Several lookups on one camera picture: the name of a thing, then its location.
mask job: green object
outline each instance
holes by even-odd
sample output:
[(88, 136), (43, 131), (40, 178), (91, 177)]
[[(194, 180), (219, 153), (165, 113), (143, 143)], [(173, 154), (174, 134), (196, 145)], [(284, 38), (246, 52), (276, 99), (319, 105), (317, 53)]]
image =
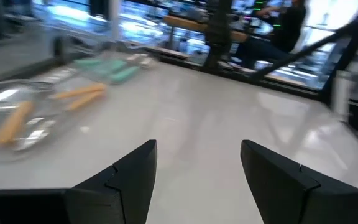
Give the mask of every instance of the green object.
[(102, 77), (109, 76), (113, 72), (121, 69), (127, 64), (127, 62), (122, 60), (113, 60), (112, 62), (105, 63), (103, 66), (99, 66), (95, 73), (101, 75)]
[(101, 63), (100, 59), (95, 58), (89, 58), (89, 59), (81, 59), (81, 60), (75, 60), (74, 64), (76, 66), (82, 67), (82, 68), (90, 68), (95, 65), (99, 65)]
[(125, 70), (122, 70), (119, 73), (110, 75), (109, 79), (113, 83), (124, 82), (127, 79), (129, 79), (130, 77), (134, 76), (136, 74), (136, 72), (139, 71), (139, 70), (140, 70), (139, 66), (133, 66), (133, 67), (127, 68)]

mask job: person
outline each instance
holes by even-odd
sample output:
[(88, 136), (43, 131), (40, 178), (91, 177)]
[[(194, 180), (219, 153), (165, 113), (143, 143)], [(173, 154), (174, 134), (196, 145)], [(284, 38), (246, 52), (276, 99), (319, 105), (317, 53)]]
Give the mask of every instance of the person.
[(271, 12), (280, 12), (280, 28), (273, 31), (270, 42), (249, 37), (239, 44), (235, 57), (242, 60), (242, 66), (254, 68), (258, 60), (280, 60), (288, 56), (301, 35), (303, 21), (306, 17), (306, 0), (292, 0), (292, 6), (284, 8), (266, 7), (257, 12), (264, 17)]

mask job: clear plastic bag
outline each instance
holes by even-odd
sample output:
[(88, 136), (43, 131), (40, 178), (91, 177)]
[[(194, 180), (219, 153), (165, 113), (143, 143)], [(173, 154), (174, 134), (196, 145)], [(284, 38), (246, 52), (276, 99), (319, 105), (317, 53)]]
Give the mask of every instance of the clear plastic bag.
[[(0, 132), (7, 120), (17, 112), (19, 105), (23, 102), (30, 102), (32, 105), (32, 110), (24, 116), (20, 129), (14, 135), (12, 141), (6, 144), (0, 143), (0, 161), (9, 162), (25, 159), (36, 153), (41, 153), (42, 149), (48, 149), (57, 137), (64, 138), (64, 134), (81, 116), (80, 111), (86, 112), (85, 105), (82, 105), (84, 108), (75, 108), (76, 110), (71, 110), (70, 106), (93, 93), (100, 92), (101, 95), (106, 96), (108, 89), (99, 88), (95, 90), (93, 88), (71, 96), (67, 96), (67, 93), (71, 93), (72, 90), (89, 89), (92, 86), (100, 87), (100, 83), (84, 77), (73, 77), (56, 84), (53, 91), (50, 91), (47, 95), (40, 95), (27, 85), (12, 86), (0, 91)], [(45, 132), (45, 129), (42, 128), (45, 124), (51, 122), (53, 122), (53, 126), (48, 127), (49, 129), (46, 129)], [(47, 133), (47, 136), (39, 139), (39, 141), (34, 139), (34, 136), (40, 137), (37, 133), (41, 131)]]

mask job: white table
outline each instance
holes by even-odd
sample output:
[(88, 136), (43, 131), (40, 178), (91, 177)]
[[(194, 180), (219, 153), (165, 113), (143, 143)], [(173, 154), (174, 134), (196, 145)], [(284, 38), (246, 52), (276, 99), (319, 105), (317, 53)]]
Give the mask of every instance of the white table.
[(358, 187), (358, 141), (322, 104), (185, 68), (158, 64), (112, 86), (70, 124), (29, 157), (0, 161), (0, 189), (72, 187), (149, 139), (148, 223), (262, 223), (243, 139)]

